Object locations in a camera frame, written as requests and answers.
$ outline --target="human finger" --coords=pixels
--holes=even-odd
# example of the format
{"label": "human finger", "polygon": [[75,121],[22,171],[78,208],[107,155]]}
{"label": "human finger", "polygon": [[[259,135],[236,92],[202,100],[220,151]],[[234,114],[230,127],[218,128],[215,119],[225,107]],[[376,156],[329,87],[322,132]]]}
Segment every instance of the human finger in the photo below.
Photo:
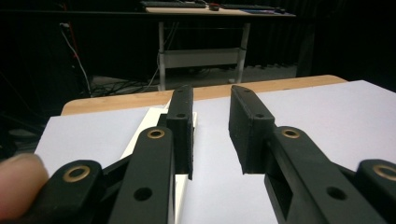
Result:
{"label": "human finger", "polygon": [[35,154],[20,154],[0,163],[0,220],[21,217],[49,179]]}

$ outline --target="screw hole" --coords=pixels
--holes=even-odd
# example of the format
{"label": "screw hole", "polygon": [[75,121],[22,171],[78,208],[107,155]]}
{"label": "screw hole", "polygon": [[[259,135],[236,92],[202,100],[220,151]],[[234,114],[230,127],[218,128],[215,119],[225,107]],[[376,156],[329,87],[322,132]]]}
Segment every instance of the screw hole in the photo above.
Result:
{"label": "screw hole", "polygon": [[90,167],[86,165],[74,166],[64,173],[64,181],[68,183],[78,182],[87,177],[90,171]]}
{"label": "screw hole", "polygon": [[149,188],[141,188],[134,192],[134,198],[139,202],[148,200],[151,195],[152,191]]}
{"label": "screw hole", "polygon": [[343,201],[347,198],[347,195],[342,190],[335,187],[328,187],[327,193],[336,200]]}
{"label": "screw hole", "polygon": [[283,130],[282,133],[283,133],[283,135],[285,135],[288,138],[298,138],[298,137],[300,137],[299,133],[297,133],[294,130],[290,130],[290,129]]}
{"label": "screw hole", "polygon": [[151,130],[148,132],[149,138],[162,138],[165,135],[165,132],[160,129]]}
{"label": "screw hole", "polygon": [[396,169],[387,165],[375,165],[373,167],[375,173],[388,180],[396,181]]}

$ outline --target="black linkage arm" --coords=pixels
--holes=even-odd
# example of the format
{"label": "black linkage arm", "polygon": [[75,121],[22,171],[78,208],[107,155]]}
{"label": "black linkage arm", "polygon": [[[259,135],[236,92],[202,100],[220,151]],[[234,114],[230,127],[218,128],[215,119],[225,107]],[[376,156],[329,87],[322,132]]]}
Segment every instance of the black linkage arm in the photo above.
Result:
{"label": "black linkage arm", "polygon": [[279,223],[395,223],[396,165],[332,163],[303,131],[276,127],[257,95],[233,86],[230,136],[242,170],[265,174]]}
{"label": "black linkage arm", "polygon": [[1,223],[175,222],[175,175],[192,179],[192,87],[174,91],[165,121],[139,134],[134,153],[106,169],[73,161],[58,169],[22,218]]}

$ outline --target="table leg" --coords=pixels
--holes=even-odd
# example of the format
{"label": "table leg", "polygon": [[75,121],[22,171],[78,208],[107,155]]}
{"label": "table leg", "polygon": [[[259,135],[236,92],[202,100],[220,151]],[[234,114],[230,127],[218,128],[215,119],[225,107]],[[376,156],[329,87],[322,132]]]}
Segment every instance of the table leg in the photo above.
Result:
{"label": "table leg", "polygon": [[163,21],[159,22],[159,39],[160,39],[160,49],[158,51],[158,57],[160,61],[160,91],[165,91],[165,54],[163,49]]}
{"label": "table leg", "polygon": [[236,66],[236,74],[234,83],[241,83],[244,72],[245,58],[248,49],[248,33],[250,32],[250,23],[244,24],[244,33],[242,33],[241,47],[238,50],[238,62]]}

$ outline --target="wooden table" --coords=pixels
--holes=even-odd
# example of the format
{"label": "wooden table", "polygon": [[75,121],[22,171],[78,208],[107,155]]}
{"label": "wooden table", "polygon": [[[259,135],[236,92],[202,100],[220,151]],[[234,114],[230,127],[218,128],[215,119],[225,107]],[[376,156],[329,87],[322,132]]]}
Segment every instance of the wooden table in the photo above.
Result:
{"label": "wooden table", "polygon": [[[346,82],[340,77],[324,75],[317,77],[297,77],[271,81],[240,83],[239,86],[255,92],[282,91],[305,87],[322,86]],[[220,85],[194,88],[194,100],[205,100],[230,96],[232,85]],[[78,99],[64,106],[62,115],[83,114],[107,110],[137,108],[150,105],[165,105],[173,91],[155,91],[128,95],[107,96],[98,98]]]}

